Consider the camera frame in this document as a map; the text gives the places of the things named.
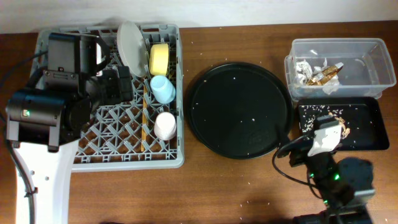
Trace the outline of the wooden chopstick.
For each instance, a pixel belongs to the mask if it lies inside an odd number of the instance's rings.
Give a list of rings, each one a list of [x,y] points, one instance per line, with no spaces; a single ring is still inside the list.
[[[143,110],[147,108],[147,102],[146,102],[146,99],[144,98],[146,94],[147,94],[147,88],[146,88],[146,86],[144,86],[144,95],[143,95],[143,104],[142,104],[142,109]],[[142,125],[145,125],[145,124],[147,124],[147,118],[146,118],[146,115],[143,112],[143,114],[142,114]],[[141,140],[142,140],[141,152],[145,151],[144,141],[146,141],[146,136],[147,136],[147,134],[146,134],[144,128],[142,128],[141,129]]]

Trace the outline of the white ceramic plate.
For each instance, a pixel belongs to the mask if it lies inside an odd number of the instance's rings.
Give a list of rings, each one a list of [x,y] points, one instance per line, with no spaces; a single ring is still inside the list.
[[[144,37],[135,23],[123,22],[117,31],[117,48],[124,66],[129,67],[131,75],[145,77],[148,65],[147,46]]]

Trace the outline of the light blue plastic cup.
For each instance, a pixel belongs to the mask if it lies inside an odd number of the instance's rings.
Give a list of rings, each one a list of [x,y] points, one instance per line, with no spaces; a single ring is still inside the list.
[[[176,97],[176,89],[172,82],[165,76],[156,75],[150,80],[150,87],[155,99],[162,104],[173,101]]]

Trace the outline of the yellow plastic bowl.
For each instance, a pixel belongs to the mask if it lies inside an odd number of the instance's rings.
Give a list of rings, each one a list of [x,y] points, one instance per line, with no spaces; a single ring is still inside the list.
[[[150,50],[149,71],[151,75],[166,76],[169,66],[169,45],[155,44]]]

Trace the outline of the pink plastic cup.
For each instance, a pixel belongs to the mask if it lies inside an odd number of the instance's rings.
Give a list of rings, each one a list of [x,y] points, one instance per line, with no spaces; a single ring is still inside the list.
[[[163,140],[171,140],[177,131],[177,123],[174,115],[169,112],[160,113],[155,120],[154,133]]]

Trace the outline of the wrappers and tissue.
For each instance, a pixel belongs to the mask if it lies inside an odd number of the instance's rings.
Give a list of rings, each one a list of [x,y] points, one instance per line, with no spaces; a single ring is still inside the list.
[[[338,73],[342,70],[344,64],[338,62],[329,66],[327,59],[324,59],[323,67],[313,67],[306,61],[302,60],[295,64],[295,79],[293,86],[321,86],[322,91],[327,95],[338,90],[340,81]]]

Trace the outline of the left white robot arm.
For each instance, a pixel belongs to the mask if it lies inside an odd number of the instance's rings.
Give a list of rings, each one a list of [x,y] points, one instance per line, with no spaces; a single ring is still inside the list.
[[[96,35],[49,35],[47,63],[6,106],[5,145],[16,167],[17,223],[66,223],[72,165],[81,130],[100,106],[131,101],[129,69],[108,69]]]

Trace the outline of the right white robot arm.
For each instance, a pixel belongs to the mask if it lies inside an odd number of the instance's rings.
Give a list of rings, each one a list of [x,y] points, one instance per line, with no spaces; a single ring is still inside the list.
[[[333,152],[321,152],[309,156],[309,145],[290,142],[278,149],[272,157],[274,169],[294,182],[306,185],[312,192],[318,191],[326,209],[317,214],[301,215],[293,223],[373,223],[367,210],[367,202],[376,191],[373,187],[373,165],[357,157],[347,157],[339,162]],[[289,156],[291,167],[305,165],[307,180],[301,181],[282,172],[275,159]]]

